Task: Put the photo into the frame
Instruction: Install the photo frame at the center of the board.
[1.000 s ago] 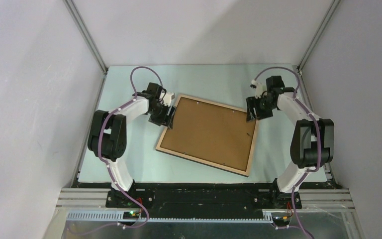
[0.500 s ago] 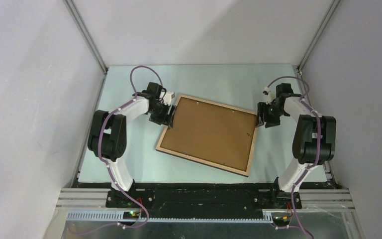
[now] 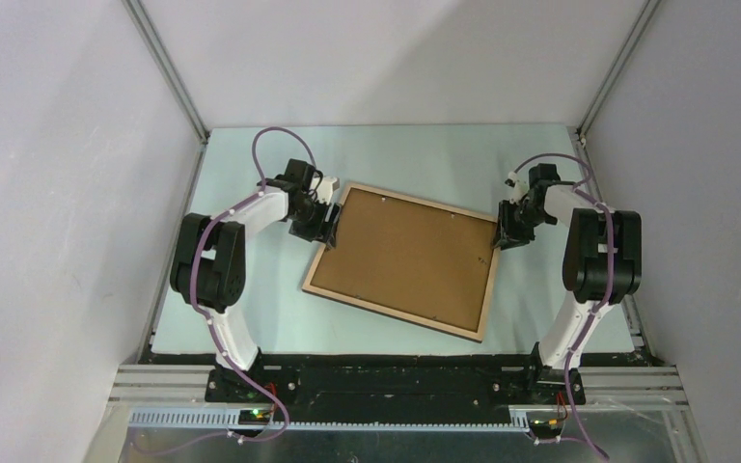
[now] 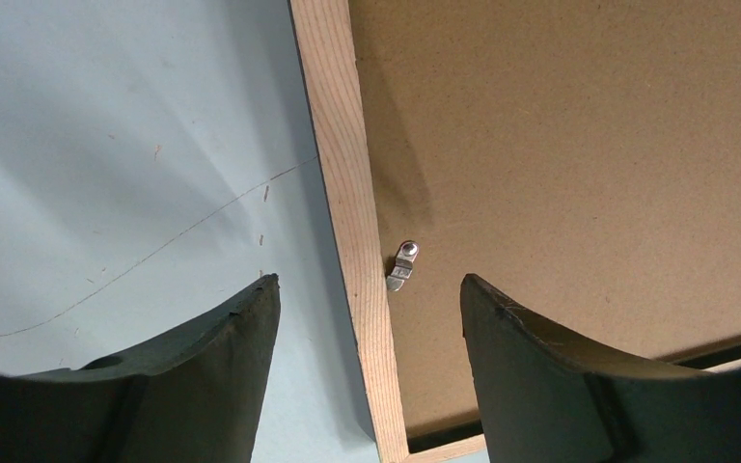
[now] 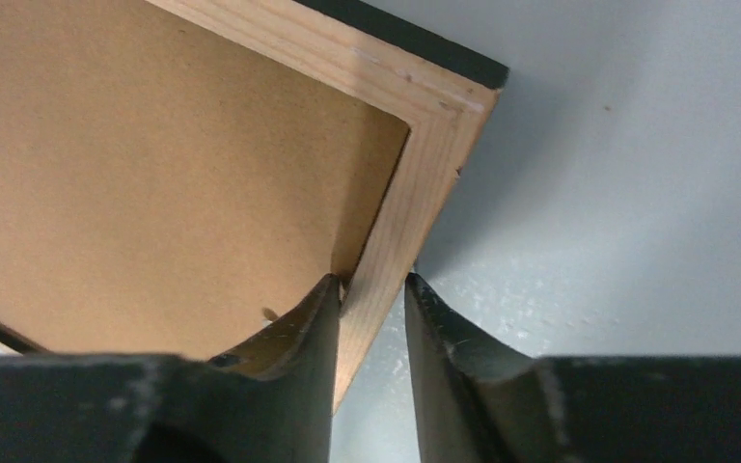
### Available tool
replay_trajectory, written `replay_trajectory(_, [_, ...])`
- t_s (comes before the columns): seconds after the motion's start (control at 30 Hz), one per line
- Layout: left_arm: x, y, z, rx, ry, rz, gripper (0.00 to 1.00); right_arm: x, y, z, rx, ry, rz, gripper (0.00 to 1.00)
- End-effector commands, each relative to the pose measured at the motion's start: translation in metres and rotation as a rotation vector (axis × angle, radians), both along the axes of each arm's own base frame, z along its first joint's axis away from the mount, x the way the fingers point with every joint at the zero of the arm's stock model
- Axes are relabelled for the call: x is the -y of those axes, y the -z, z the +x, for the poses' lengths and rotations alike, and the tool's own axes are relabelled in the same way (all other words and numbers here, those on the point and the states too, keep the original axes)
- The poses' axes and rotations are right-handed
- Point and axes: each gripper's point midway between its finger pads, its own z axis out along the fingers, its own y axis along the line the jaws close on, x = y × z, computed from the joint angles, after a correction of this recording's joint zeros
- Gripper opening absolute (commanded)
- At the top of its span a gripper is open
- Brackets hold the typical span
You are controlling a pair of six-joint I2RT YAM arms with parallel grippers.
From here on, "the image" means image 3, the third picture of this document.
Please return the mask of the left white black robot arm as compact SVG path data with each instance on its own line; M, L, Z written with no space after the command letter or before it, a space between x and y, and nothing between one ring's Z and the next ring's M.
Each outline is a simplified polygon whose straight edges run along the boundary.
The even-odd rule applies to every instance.
M170 287L205 319L218 364L233 370L229 388L243 401L259 399L266 389L265 374L252 367L260 350L237 306L247 280L246 246L267 227L288 223L291 235L335 248L339 188L338 178L291 159L240 203L216 216L189 213L181 221Z

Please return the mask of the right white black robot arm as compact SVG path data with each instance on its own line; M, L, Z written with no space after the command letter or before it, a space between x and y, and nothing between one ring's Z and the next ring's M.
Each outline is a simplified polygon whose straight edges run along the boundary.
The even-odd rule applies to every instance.
M573 382L584 347L605 314L640 287L642 217L600 202L578 182L562 180L554 164L533 166L527 179L511 172L506 184L511 193L499 203L493 249L529 245L541 225L567 228L565 297L522 378L526 397L546 403Z

